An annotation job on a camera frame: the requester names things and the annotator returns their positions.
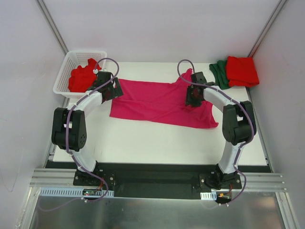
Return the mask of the pink t shirt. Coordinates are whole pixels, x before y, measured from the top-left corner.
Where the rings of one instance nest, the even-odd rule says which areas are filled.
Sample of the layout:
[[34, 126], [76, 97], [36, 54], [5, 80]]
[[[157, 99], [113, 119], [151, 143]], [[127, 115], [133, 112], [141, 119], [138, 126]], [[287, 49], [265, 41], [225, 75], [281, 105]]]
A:
[[113, 99], [110, 117], [150, 121], [198, 129], [216, 128], [213, 105], [203, 102], [200, 107], [186, 106], [186, 92], [192, 69], [174, 83], [120, 80], [123, 96]]

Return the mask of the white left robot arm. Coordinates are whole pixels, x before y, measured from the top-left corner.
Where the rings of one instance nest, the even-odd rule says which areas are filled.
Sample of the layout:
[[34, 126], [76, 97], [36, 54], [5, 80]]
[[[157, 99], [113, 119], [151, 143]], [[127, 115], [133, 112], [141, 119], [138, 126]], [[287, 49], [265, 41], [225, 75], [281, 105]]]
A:
[[86, 148], [86, 118], [104, 102], [123, 95], [117, 74], [107, 71], [95, 71], [97, 80], [77, 102], [66, 108], [56, 108], [53, 114], [51, 141], [70, 155], [78, 167], [85, 172], [84, 180], [95, 186], [101, 180], [101, 174], [94, 170], [96, 160]]

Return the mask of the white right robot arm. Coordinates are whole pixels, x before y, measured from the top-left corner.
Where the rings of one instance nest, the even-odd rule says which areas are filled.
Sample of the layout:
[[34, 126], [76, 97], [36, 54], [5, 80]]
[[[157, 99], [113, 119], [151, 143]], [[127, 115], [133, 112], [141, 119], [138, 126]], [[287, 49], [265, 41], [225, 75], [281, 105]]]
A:
[[208, 187], [220, 190], [238, 179], [242, 150], [256, 134], [254, 110], [250, 101], [239, 102], [214, 83], [208, 83], [202, 72], [193, 73], [191, 85], [187, 88], [186, 105], [199, 107], [204, 101], [210, 102], [223, 114], [224, 151], [214, 173], [204, 180]]

